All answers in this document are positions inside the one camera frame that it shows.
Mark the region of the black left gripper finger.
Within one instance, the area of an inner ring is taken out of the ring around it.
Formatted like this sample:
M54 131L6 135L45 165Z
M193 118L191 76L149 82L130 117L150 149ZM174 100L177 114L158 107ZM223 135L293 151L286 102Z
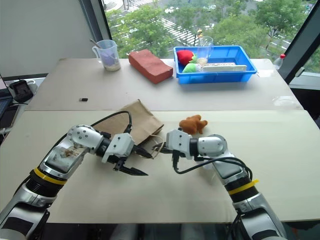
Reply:
M118 170L131 176L148 176L148 174L143 172L142 170L136 169L134 167L128 168L124 165L121 165Z
M141 156L143 158L152 158L153 157L147 150L145 150L144 148L142 148L142 147L140 147L138 145L134 145L133 146L133 151L137 155L139 155L139 156Z

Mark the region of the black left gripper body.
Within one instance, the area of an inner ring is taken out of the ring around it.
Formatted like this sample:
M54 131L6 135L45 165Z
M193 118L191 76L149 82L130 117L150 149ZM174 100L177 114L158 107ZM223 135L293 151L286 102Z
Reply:
M114 167L113 167L113 171L115 172L135 172L136 169L134 167L131 167L131 168L128 168L125 166L125 162L126 160L128 159L128 157L130 156L130 154L132 153L133 149L131 149L129 151L129 154L128 156L124 156L124 157L118 157L116 155L111 155L109 157L109 162L114 164Z

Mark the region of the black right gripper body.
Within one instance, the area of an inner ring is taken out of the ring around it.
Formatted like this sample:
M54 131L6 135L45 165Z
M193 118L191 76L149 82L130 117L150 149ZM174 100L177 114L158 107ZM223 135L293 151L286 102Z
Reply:
M171 158L186 158L185 153L179 151L179 150L174 150L174 149L166 149L168 154L171 154Z

